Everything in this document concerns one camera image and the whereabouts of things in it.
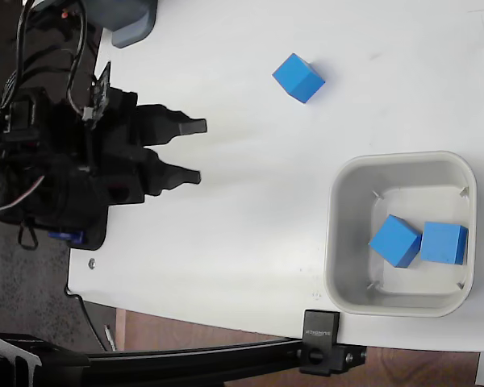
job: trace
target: table surface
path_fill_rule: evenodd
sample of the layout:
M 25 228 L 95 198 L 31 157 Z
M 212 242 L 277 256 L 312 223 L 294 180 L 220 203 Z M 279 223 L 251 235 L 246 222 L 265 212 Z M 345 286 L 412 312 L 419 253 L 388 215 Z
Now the table surface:
M 306 104 L 272 72 L 295 52 L 327 84 Z M 160 0 L 144 41 L 104 33 L 97 73 L 194 118 L 208 133 L 155 147 L 198 169 L 143 205 L 111 208 L 96 252 L 71 251 L 85 300 L 300 337 L 324 288 L 328 196 L 347 160 L 448 150 L 478 180 L 474 287 L 443 318 L 343 314 L 339 341 L 484 351 L 484 0 Z M 95 258 L 94 270 L 88 268 Z

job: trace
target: blue block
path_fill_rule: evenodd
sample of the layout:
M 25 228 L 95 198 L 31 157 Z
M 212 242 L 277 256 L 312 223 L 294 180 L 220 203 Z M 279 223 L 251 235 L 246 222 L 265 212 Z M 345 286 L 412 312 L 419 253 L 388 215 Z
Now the blue block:
M 273 77 L 288 94 L 303 103 L 324 85 L 324 79 L 296 54 L 290 55 Z
M 396 268 L 406 268 L 419 252 L 421 233 L 389 215 L 369 245 Z
M 426 222 L 421 259 L 443 264 L 462 264 L 468 229 L 458 224 Z

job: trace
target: plastic tray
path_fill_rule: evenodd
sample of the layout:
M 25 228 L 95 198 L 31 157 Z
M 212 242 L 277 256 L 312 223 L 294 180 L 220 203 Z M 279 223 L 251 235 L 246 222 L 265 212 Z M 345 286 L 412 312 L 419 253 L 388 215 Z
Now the plastic tray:
M 421 261 L 394 268 L 368 246 L 389 214 L 468 227 L 463 265 Z M 458 308 L 474 279 L 477 182 L 451 152 L 363 156 L 349 161 L 330 197 L 325 285 L 354 314 L 440 317 Z

